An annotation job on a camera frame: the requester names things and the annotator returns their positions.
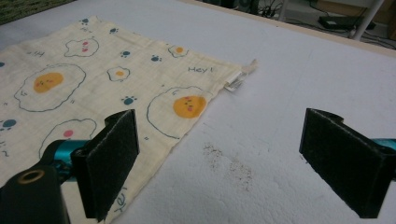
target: cloth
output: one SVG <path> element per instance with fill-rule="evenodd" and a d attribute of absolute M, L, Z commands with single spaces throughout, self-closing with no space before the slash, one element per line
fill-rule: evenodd
<path fill-rule="evenodd" d="M 90 17 L 0 53 L 0 186 L 57 139 L 92 139 L 104 119 L 134 109 L 140 154 L 106 223 L 155 175 L 238 64 Z M 85 218 L 76 182 L 62 185 L 72 223 Z"/>

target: egg yolk print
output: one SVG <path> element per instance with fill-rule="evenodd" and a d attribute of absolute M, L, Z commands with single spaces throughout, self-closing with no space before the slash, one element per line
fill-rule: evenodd
<path fill-rule="evenodd" d="M 175 101 L 175 113 L 184 119 L 194 119 L 200 116 L 206 107 L 206 99 L 201 96 L 186 96 Z"/>
<path fill-rule="evenodd" d="M 174 58 L 184 57 L 189 52 L 187 49 L 183 49 L 180 46 L 172 46 L 168 49 Z"/>
<path fill-rule="evenodd" d="M 64 81 L 64 76 L 60 73 L 47 73 L 35 79 L 33 89 L 35 92 L 44 93 L 58 86 Z"/>
<path fill-rule="evenodd" d="M 128 68 L 118 66 L 108 69 L 107 74 L 111 81 L 123 81 L 131 75 L 131 71 Z"/>

